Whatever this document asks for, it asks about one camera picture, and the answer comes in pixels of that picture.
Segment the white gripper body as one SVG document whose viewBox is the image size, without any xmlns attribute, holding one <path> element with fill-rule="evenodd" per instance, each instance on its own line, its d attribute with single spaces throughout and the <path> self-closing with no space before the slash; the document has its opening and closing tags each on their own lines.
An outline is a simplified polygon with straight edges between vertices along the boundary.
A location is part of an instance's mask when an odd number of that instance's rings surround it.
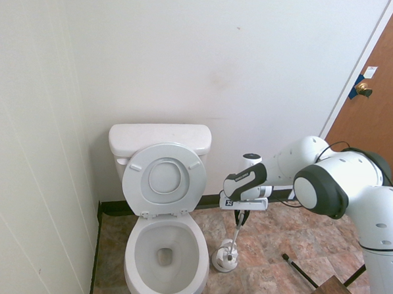
<svg viewBox="0 0 393 294">
<path fill-rule="evenodd" d="M 234 202 L 230 200 L 224 193 L 220 193 L 219 198 L 219 206 L 223 210 L 267 210 L 268 208 L 268 199 L 251 199 L 251 200 L 243 200 Z"/>
</svg>

